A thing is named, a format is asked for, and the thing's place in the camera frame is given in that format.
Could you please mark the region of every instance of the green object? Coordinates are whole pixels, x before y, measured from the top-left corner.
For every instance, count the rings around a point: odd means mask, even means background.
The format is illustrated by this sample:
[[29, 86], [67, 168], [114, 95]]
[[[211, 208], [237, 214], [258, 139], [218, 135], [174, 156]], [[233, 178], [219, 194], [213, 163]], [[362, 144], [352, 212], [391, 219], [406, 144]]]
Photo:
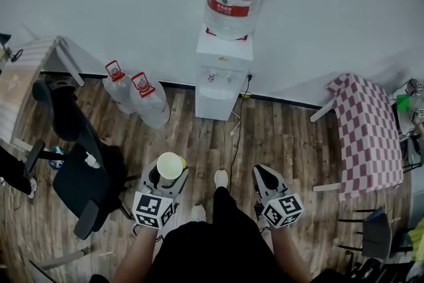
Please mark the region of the green object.
[[411, 107], [411, 99], [408, 95], [398, 95], [396, 97], [397, 110], [400, 112], [408, 112]]

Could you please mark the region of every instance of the red label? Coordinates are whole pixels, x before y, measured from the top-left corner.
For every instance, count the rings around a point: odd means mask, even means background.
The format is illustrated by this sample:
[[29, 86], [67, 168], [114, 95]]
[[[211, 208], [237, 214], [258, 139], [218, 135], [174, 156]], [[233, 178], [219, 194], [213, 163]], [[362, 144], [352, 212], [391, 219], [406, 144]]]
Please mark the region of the red label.
[[222, 4], [217, 0], [207, 0], [207, 4], [215, 12], [228, 15], [230, 17], [247, 17], [247, 14], [249, 13], [249, 6], [229, 6]]

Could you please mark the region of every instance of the wooden floor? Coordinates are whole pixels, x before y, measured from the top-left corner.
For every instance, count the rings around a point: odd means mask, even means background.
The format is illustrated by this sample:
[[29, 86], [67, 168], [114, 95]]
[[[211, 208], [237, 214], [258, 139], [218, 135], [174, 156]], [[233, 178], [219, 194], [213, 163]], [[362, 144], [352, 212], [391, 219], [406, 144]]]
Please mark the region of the wooden floor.
[[[120, 113], [99, 80], [86, 80], [77, 90], [78, 105], [92, 122], [99, 136], [121, 147], [130, 174], [140, 174], [143, 167], [165, 151], [182, 155], [189, 166], [189, 180], [184, 188], [178, 224], [188, 220], [192, 205], [201, 203], [211, 220], [214, 192], [213, 175], [218, 168], [230, 171], [239, 137], [230, 131], [237, 124], [233, 115], [227, 122], [198, 119], [194, 114], [194, 91], [166, 89], [171, 117], [157, 131], [149, 129], [136, 115]], [[346, 252], [338, 244], [360, 246], [360, 225], [337, 223], [337, 219], [364, 217], [357, 208], [384, 206], [393, 230], [405, 227], [409, 215], [409, 174], [398, 188], [372, 192], [358, 199], [339, 202], [337, 192], [313, 193], [312, 187], [339, 182], [340, 146], [337, 120], [328, 113], [316, 123], [309, 122], [314, 110], [271, 101], [249, 99], [243, 104], [240, 148], [233, 167], [232, 196], [245, 213], [254, 217], [256, 193], [251, 170], [263, 163], [280, 172], [293, 190], [300, 194], [306, 212], [291, 230], [299, 250], [317, 275], [325, 268], [343, 272]], [[240, 100], [236, 112], [240, 110]], [[59, 140], [46, 122], [45, 111], [33, 100], [27, 105], [20, 134], [32, 144], [38, 138], [46, 146], [70, 146]], [[15, 150], [13, 154], [22, 157]], [[120, 211], [112, 213], [103, 228], [85, 241], [73, 234], [76, 218], [52, 189], [55, 172], [45, 160], [39, 160], [35, 176], [38, 191], [31, 201], [9, 186], [0, 187], [1, 250], [13, 282], [31, 281], [27, 259], [41, 262], [52, 257], [91, 247], [91, 253], [73, 263], [50, 271], [60, 282], [88, 282], [92, 274], [112, 278], [117, 265], [133, 241], [132, 223]], [[133, 187], [123, 194], [127, 207], [133, 202]], [[269, 231], [263, 233], [269, 240]]]

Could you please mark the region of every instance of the black chair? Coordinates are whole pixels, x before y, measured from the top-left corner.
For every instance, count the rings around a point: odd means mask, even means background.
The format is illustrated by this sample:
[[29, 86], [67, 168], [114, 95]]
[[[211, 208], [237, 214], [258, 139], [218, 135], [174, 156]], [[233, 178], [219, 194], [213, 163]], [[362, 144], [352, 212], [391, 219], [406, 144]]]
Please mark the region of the black chair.
[[[75, 88], [66, 81], [49, 85], [37, 81], [32, 86], [32, 95], [46, 107], [55, 133], [65, 141], [75, 142], [67, 155], [58, 155], [63, 157], [59, 159], [64, 159], [64, 163], [53, 181], [53, 188], [79, 219], [75, 235], [86, 239], [91, 232], [100, 230], [107, 216], [117, 209], [128, 219], [134, 219], [123, 207], [119, 195], [126, 190], [125, 182], [141, 176], [127, 177], [119, 147], [100, 141], [78, 107], [74, 91]], [[36, 145], [28, 157], [27, 168], [32, 168], [38, 158], [58, 159], [55, 156], [49, 158], [51, 154], [42, 152], [43, 141]], [[85, 162], [87, 152], [100, 164], [99, 168]]]
[[350, 255], [350, 260], [346, 270], [346, 277], [354, 277], [355, 281], [375, 282], [377, 280], [383, 265], [379, 260], [369, 258], [363, 265], [359, 262], [355, 263], [355, 267], [353, 268], [354, 254], [349, 252], [348, 255]]
[[382, 208], [377, 210], [356, 210], [356, 212], [372, 212], [366, 219], [339, 219], [339, 222], [362, 223], [362, 248], [339, 245], [339, 248], [362, 251], [365, 257], [386, 259], [392, 245], [392, 230], [387, 215]]

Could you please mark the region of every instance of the person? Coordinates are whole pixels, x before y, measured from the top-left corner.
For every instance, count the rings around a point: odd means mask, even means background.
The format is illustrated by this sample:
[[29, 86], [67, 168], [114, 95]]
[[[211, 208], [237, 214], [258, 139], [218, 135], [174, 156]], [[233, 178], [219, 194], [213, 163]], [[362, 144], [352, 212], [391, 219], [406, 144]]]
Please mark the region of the person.
[[227, 172], [218, 170], [213, 223], [206, 223], [204, 208], [195, 205], [191, 221], [166, 235], [153, 262], [158, 230], [140, 226], [113, 282], [312, 281], [290, 230], [287, 227], [270, 229], [273, 254], [256, 223], [237, 208], [227, 184]]
[[417, 130], [419, 136], [422, 139], [424, 139], [424, 127], [423, 127], [423, 123], [421, 122], [420, 116], [418, 116], [418, 114], [416, 114], [414, 112], [414, 113], [412, 113], [411, 120], [412, 120], [412, 123], [414, 124], [415, 129]]
[[35, 178], [30, 180], [25, 177], [25, 164], [9, 154], [4, 148], [0, 147], [0, 177], [8, 185], [27, 194], [30, 199], [34, 198], [37, 190], [37, 181]]

